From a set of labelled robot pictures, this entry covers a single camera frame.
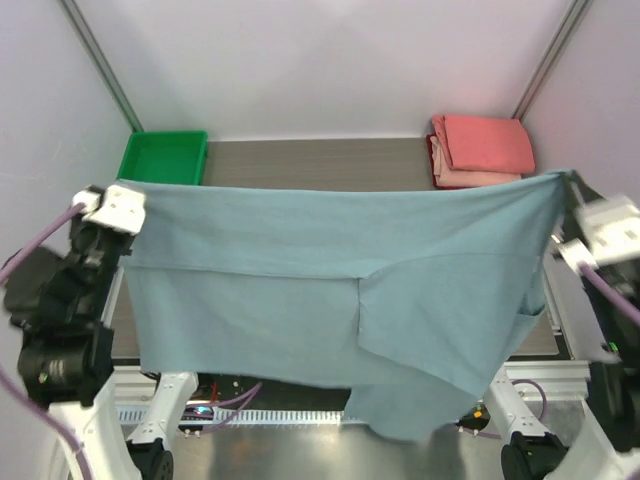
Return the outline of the blue grey t shirt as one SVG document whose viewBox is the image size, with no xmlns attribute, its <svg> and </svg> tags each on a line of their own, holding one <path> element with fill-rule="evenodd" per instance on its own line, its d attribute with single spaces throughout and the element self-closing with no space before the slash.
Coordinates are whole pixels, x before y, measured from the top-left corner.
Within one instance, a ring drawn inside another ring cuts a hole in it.
<svg viewBox="0 0 640 480">
<path fill-rule="evenodd" d="M 563 173 L 454 190 L 151 184 L 125 259 L 145 369 L 347 388 L 423 441 L 465 413 L 545 309 Z"/>
</svg>

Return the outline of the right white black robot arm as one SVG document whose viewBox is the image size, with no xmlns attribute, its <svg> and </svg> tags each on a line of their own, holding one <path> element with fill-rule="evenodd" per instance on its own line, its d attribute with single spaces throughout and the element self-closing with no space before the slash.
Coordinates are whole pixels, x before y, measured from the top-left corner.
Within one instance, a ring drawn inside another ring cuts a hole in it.
<svg viewBox="0 0 640 480">
<path fill-rule="evenodd" d="M 503 441 L 506 479 L 636 479 L 639 476 L 639 209 L 606 199 L 576 172 L 556 257 L 580 277 L 613 363 L 592 361 L 582 426 L 566 447 L 526 405 L 505 369 L 484 403 Z"/>
</svg>

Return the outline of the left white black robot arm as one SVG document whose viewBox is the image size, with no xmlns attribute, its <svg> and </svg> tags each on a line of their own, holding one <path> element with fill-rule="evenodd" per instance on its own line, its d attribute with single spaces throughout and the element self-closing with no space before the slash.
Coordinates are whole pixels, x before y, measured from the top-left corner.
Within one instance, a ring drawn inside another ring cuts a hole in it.
<svg viewBox="0 0 640 480">
<path fill-rule="evenodd" d="M 197 365 L 162 373 L 151 404 L 124 436 L 115 402 L 113 304 L 119 261 L 134 234 L 71 220 L 70 250 L 42 240 L 3 266 L 4 308 L 22 333 L 17 361 L 27 404 L 58 432 L 75 479 L 171 479 L 171 443 L 189 399 L 205 397 L 212 375 Z"/>
</svg>

